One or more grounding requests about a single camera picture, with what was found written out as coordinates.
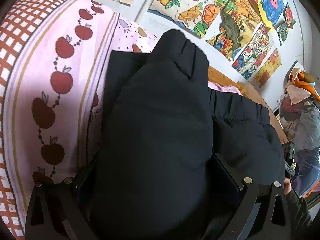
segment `checkered fabric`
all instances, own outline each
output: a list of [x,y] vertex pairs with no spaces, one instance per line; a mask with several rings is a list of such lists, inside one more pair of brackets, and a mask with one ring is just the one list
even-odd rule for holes
[[[23,46],[41,22],[67,0],[17,0],[0,23],[0,110],[11,70]],[[0,115],[0,216],[18,240],[24,239],[17,206],[10,185],[3,150],[2,114]]]

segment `black jacket sleeve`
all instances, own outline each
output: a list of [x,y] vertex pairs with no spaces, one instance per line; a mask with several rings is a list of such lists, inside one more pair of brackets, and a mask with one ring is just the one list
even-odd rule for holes
[[294,190],[286,196],[286,200],[290,213],[292,236],[295,239],[310,226],[312,220],[306,201],[304,198],[299,198]]

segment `transparent plastic bag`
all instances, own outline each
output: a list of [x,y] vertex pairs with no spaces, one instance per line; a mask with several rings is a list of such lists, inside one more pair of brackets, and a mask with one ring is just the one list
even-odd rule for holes
[[284,132],[295,144],[299,174],[292,186],[302,197],[320,180],[320,111],[311,98],[291,105],[288,94],[282,98],[279,110]]

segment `wooden bed frame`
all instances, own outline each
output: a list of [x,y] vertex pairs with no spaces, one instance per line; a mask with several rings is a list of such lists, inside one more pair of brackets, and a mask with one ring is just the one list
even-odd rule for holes
[[220,84],[221,86],[235,86],[239,89],[239,91],[246,97],[251,99],[257,104],[261,104],[265,106],[269,110],[270,115],[270,123],[276,129],[276,132],[279,136],[281,144],[288,142],[288,138],[285,135],[281,125],[279,124],[277,118],[271,111],[270,107],[267,103],[263,100],[257,90],[248,82],[246,85],[242,84],[241,82],[235,83],[224,74],[219,72],[218,70],[214,69],[213,67],[209,66],[208,69],[208,77],[210,82],[214,82]]

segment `black puffer jacket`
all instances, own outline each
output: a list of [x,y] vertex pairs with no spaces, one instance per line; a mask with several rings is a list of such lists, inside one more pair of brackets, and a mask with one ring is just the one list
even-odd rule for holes
[[102,238],[201,237],[219,201],[207,169],[214,152],[257,183],[284,180],[267,109],[208,89],[207,70],[177,30],[151,54],[111,53],[91,215]]

